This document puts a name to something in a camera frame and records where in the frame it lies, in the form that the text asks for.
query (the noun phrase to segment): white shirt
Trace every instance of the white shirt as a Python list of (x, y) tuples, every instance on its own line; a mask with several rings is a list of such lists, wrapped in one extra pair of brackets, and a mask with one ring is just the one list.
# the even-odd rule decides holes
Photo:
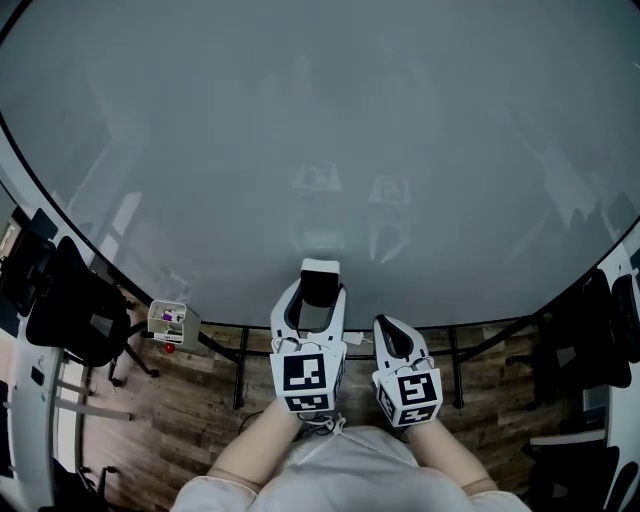
[(513, 494), (471, 498), (439, 471), (420, 468), (382, 430), (353, 427), (294, 445), (260, 491), (213, 477), (187, 483), (172, 512), (528, 512)]

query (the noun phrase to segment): black table leg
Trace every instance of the black table leg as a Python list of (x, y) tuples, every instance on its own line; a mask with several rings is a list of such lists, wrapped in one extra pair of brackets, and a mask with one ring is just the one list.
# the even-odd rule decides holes
[(456, 409), (462, 409), (464, 407), (464, 400), (462, 399), (462, 369), (460, 368), (458, 335), (455, 327), (449, 327), (449, 342), (451, 343), (451, 359), (453, 362), (453, 385), (456, 392), (453, 406)]
[(244, 399), (242, 398), (242, 391), (244, 388), (244, 358), (246, 355), (248, 339), (249, 339), (249, 329), (247, 327), (243, 327), (242, 338), (240, 339), (240, 355), (239, 355), (238, 367), (236, 369), (236, 384), (233, 391), (234, 410), (239, 409), (244, 405)]

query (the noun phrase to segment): small device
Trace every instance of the small device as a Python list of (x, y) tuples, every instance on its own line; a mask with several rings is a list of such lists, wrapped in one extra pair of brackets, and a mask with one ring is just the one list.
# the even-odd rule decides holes
[(182, 302), (154, 300), (149, 307), (147, 329), (151, 338), (165, 347), (171, 344), (181, 350), (193, 350), (198, 346), (200, 317)]
[(394, 427), (431, 421), (442, 405), (440, 370), (422, 335), (386, 315), (373, 321), (376, 398)]
[[(298, 330), (303, 303), (328, 309), (324, 326), (306, 338)], [(273, 382), (276, 395), (292, 413), (335, 408), (347, 355), (342, 341), (346, 303), (340, 264), (307, 258), (300, 279), (271, 312)]]

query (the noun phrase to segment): curved gray surface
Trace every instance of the curved gray surface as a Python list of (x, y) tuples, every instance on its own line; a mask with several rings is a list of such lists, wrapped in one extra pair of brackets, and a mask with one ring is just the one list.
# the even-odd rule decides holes
[(640, 209), (631, 1), (36, 0), (0, 109), (148, 294), (263, 325), (303, 257), (347, 328), (529, 314)]

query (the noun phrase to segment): person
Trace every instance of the person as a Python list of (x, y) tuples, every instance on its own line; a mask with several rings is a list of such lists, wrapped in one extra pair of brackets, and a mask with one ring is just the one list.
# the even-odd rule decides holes
[(409, 445), (373, 427), (293, 443), (303, 421), (278, 400), (188, 482), (172, 512), (525, 512), (437, 420), (409, 427)]

